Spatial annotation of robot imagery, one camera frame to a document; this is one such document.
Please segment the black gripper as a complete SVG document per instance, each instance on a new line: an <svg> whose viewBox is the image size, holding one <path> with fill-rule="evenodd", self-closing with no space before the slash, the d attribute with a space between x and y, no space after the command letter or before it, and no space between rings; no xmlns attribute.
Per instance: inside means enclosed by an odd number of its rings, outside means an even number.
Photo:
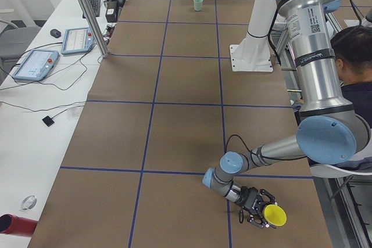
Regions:
<svg viewBox="0 0 372 248"><path fill-rule="evenodd" d="M276 198L265 189L257 189L255 187L248 188L246 186L241 187L239 206L243 210L250 213L262 212L264 204L277 205ZM250 214L247 222L258 228L273 228L276 226L258 214Z"/></svg>

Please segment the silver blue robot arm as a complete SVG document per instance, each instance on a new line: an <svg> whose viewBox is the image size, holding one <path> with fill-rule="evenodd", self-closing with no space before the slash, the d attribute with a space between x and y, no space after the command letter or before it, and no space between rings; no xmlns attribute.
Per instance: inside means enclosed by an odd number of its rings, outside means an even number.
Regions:
<svg viewBox="0 0 372 248"><path fill-rule="evenodd" d="M255 8L263 8L256 0ZM227 151L216 167L204 175L203 184L239 207L239 221L258 228L276 228L287 220L285 211L265 189L249 188L235 176L279 161L308 158L315 177L339 178L346 163L371 142L371 129L352 102L342 95L326 26L326 14L337 10L341 0L268 0L260 39L268 39L277 16L289 34L288 46L305 99L295 135L265 144L246 153Z"/></svg>

